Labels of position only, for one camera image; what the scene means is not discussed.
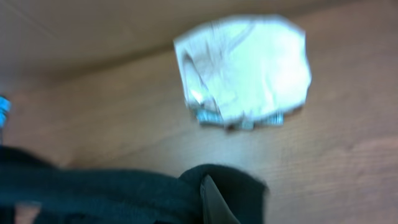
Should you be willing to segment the black shirt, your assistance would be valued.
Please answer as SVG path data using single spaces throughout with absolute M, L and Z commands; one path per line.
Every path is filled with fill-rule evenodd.
M 267 185 L 238 169 L 204 164 L 179 177 L 143 170 L 65 170 L 1 148 L 1 222 L 35 207 L 34 223 L 203 223 L 200 187 L 209 175 L 240 223 L 264 221 Z

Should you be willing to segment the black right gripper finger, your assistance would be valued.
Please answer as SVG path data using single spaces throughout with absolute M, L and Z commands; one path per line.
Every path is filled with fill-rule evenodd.
M 204 224 L 240 224 L 209 175 L 202 179 L 200 195 Z

